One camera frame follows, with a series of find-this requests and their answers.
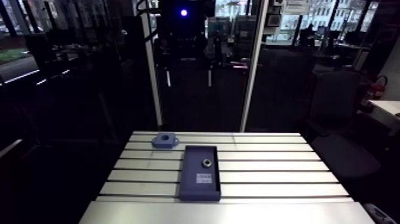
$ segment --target blue plastic part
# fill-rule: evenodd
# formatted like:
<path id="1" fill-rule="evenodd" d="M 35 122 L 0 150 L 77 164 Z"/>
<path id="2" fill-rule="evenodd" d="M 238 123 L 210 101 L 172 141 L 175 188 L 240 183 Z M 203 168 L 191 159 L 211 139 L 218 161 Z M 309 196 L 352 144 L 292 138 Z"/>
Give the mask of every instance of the blue plastic part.
<path id="1" fill-rule="evenodd" d="M 212 162 L 210 167 L 203 165 L 206 159 Z M 221 199 L 217 147 L 186 146 L 178 197 L 181 201 Z"/>
<path id="2" fill-rule="evenodd" d="M 152 144 L 154 148 L 174 148 L 179 144 L 179 139 L 174 133 L 159 133 L 153 140 Z"/>

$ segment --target barcode label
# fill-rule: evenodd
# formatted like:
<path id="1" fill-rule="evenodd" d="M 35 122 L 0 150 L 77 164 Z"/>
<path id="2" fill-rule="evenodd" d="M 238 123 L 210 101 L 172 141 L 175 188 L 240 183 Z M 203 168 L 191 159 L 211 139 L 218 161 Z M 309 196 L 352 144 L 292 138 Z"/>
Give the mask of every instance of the barcode label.
<path id="1" fill-rule="evenodd" d="M 210 173 L 198 173 L 196 176 L 196 183 L 213 183 Z"/>

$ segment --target red fire extinguisher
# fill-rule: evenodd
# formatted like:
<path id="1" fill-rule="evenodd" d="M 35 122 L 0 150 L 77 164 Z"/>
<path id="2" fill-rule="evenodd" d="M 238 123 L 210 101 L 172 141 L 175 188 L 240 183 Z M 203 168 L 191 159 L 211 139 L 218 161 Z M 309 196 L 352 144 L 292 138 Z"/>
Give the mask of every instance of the red fire extinguisher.
<path id="1" fill-rule="evenodd" d="M 374 106 L 370 102 L 370 99 L 380 99 L 386 90 L 388 84 L 388 78 L 386 76 L 379 76 L 374 83 L 368 88 L 364 98 L 361 100 L 360 110 L 365 113 L 373 111 Z"/>

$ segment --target table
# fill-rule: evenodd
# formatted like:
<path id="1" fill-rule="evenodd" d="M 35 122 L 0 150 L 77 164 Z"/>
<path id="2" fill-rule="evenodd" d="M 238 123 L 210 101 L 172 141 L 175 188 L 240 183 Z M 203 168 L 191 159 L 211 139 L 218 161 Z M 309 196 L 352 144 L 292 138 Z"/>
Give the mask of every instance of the table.
<path id="1" fill-rule="evenodd" d="M 373 223 L 298 133 L 175 132 L 172 150 L 152 147 L 157 133 L 133 133 L 81 224 Z M 177 198 L 186 145 L 217 146 L 219 202 Z"/>
<path id="2" fill-rule="evenodd" d="M 393 116 L 400 113 L 400 101 L 370 100 L 370 102 Z"/>
<path id="3" fill-rule="evenodd" d="M 400 120 L 400 117 L 396 117 L 397 113 L 400 113 L 400 101 L 387 101 L 387 100 L 370 100 L 372 104 L 381 108 L 385 112 L 392 115 L 397 120 Z M 400 130 L 400 122 L 391 128 L 388 136 L 395 136 Z"/>

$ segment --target blue tray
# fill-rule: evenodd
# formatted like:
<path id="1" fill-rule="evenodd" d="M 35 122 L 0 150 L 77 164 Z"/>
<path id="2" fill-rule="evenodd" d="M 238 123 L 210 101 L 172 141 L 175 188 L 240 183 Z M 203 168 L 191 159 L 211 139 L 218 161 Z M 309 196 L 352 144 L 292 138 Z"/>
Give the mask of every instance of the blue tray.
<path id="1" fill-rule="evenodd" d="M 221 199 L 217 147 L 186 146 L 180 176 L 179 199 L 182 201 Z"/>

